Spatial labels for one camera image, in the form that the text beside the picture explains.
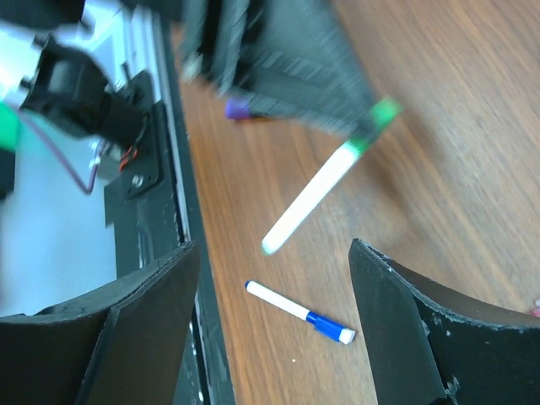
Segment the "pink marker pen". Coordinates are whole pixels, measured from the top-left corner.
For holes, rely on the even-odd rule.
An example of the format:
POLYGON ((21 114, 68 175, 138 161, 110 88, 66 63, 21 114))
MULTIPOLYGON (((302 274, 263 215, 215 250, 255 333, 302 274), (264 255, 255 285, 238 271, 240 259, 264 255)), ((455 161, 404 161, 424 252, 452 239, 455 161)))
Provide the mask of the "pink marker pen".
POLYGON ((533 307, 528 311, 528 314, 535 317, 540 317, 540 300, 534 302, 533 307))

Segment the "green cap white marker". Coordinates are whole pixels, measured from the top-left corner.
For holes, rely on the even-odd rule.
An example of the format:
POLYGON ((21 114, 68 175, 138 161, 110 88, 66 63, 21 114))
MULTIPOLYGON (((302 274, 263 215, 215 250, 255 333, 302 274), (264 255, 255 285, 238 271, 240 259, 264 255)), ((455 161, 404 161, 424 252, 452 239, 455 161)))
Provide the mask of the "green cap white marker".
POLYGON ((392 98, 380 100, 370 109, 368 117, 374 124, 372 134, 352 136, 328 158, 262 239, 262 252, 265 255, 271 256, 283 246, 401 111, 402 107, 392 98))

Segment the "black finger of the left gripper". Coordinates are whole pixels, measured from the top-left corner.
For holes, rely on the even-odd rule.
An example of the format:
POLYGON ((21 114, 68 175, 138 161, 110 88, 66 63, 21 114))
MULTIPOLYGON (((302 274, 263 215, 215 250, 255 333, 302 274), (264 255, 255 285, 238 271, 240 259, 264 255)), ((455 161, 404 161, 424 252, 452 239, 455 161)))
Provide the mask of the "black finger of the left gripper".
POLYGON ((252 1, 230 91, 251 113, 372 135, 375 97, 328 1, 252 1))

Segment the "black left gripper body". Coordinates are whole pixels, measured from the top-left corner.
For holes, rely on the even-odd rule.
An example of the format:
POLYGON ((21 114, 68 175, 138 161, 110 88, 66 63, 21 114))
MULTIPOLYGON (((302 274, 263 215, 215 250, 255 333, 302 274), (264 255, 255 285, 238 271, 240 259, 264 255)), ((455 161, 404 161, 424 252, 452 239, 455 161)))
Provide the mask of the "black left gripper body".
POLYGON ((227 93, 237 74, 242 42, 259 32, 263 1, 124 1, 133 11, 148 8, 184 28, 184 73, 202 77, 227 93))

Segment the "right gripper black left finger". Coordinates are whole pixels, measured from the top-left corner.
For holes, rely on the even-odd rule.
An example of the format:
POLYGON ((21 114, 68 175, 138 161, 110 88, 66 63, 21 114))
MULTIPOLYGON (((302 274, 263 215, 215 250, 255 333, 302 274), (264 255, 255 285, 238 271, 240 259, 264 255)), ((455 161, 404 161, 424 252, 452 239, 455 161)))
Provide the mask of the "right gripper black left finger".
POLYGON ((189 242, 33 316, 3 317, 2 403, 172 403, 199 269, 189 242))

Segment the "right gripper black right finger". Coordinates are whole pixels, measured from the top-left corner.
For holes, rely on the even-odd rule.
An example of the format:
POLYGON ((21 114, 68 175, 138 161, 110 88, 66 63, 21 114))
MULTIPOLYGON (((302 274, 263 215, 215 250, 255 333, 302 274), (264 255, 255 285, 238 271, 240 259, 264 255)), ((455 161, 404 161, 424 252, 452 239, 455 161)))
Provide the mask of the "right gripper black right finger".
POLYGON ((380 404, 537 404, 539 320, 461 294, 360 239, 351 281, 380 404))

